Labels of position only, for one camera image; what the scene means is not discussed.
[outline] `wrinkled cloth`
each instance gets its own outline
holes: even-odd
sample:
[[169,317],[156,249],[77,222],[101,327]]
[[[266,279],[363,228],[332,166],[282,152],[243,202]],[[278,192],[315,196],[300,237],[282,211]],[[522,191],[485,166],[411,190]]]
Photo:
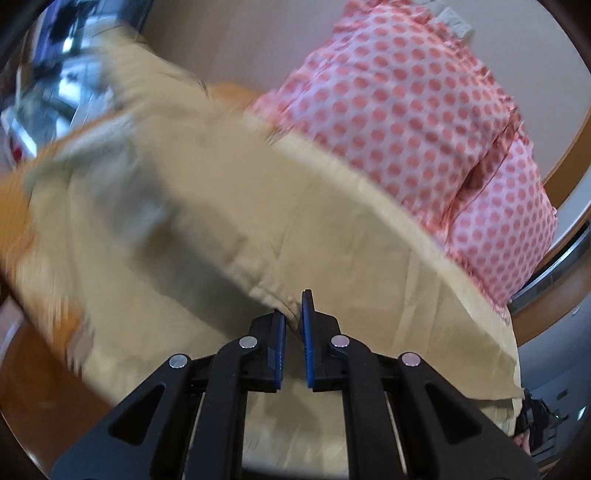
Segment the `wrinkled cloth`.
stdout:
[[[86,382],[118,401],[169,355],[215,353],[271,308],[295,330],[311,288],[343,332],[377,353],[418,352],[511,431],[521,395],[512,329],[416,220],[339,159],[232,112],[120,31],[104,42],[137,166],[154,173],[170,216],[129,242],[86,167],[35,178],[38,250],[87,319]],[[131,194],[140,205],[154,192]],[[249,396],[245,464],[346,475],[340,396],[307,389],[294,335],[285,368],[280,393]]]

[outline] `black object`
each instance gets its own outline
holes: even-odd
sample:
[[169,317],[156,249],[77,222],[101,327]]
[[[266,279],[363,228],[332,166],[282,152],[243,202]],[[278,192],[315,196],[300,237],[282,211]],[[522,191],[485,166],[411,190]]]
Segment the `black object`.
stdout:
[[79,13],[80,7],[75,2],[69,2],[61,7],[57,11],[56,19],[51,26],[49,40],[52,43],[59,43],[67,39]]
[[51,478],[239,478],[247,394],[280,388],[284,341],[285,317],[275,312],[216,355],[174,355],[60,457]]
[[532,398],[529,390],[524,390],[525,398],[521,412],[515,423],[515,434],[530,431],[530,451],[537,450],[544,443],[544,431],[554,420],[554,414],[544,400]]
[[[350,479],[539,478],[531,458],[418,355],[376,355],[316,312],[309,290],[302,305],[309,383],[343,393]],[[280,387],[284,339],[275,312],[215,356],[171,357],[58,460],[52,480],[240,478],[246,396]]]
[[334,317],[315,311],[310,290],[302,308],[309,384],[343,393],[350,479],[540,477],[533,460],[418,355],[389,358],[342,336]]

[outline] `beige cloth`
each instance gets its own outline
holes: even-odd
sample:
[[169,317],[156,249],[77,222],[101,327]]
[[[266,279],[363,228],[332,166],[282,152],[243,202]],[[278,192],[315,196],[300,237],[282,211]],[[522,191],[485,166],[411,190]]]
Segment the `beige cloth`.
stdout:
[[[269,307],[295,327],[311,288],[344,333],[377,353],[418,352],[511,429],[521,395],[512,329],[413,218],[298,135],[266,141],[266,125],[117,30],[106,46],[134,143],[174,214],[132,248],[87,194],[88,176],[37,182],[41,249],[93,334],[87,382],[120,400],[172,353],[214,353]],[[340,397],[306,388],[301,351],[290,335],[282,391],[249,396],[244,461],[343,476]]]

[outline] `metal pin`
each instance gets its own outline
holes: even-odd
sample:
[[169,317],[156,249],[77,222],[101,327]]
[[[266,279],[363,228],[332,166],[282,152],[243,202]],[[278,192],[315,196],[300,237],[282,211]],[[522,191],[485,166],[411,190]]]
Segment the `metal pin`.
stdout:
[[346,335],[335,335],[330,339],[330,343],[337,348],[345,348],[346,346],[349,346],[349,337]]
[[421,363],[421,357],[416,353],[406,352],[402,355],[402,363],[407,367],[417,367]]
[[240,339],[240,341],[238,342],[238,344],[240,344],[240,346],[242,348],[254,348],[254,347],[256,347],[257,343],[258,343],[258,340],[255,337],[250,336],[250,335],[248,335],[246,337],[242,337]]
[[182,353],[170,357],[168,364],[173,368],[182,368],[189,363],[189,359]]

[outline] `pink polka dot fabric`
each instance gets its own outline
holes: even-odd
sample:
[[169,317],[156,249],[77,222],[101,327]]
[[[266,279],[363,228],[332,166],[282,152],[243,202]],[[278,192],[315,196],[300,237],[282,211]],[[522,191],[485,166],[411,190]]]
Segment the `pink polka dot fabric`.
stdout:
[[486,172],[474,171],[452,208],[448,254],[497,306],[506,305],[531,277],[556,231],[556,209],[542,186],[532,146],[517,132],[486,184]]
[[423,7],[369,0],[348,3],[327,44],[254,110],[346,159],[443,241],[453,199],[515,105]]
[[331,39],[254,111],[391,194],[502,316],[550,246],[556,211],[517,106],[410,0],[349,2]]

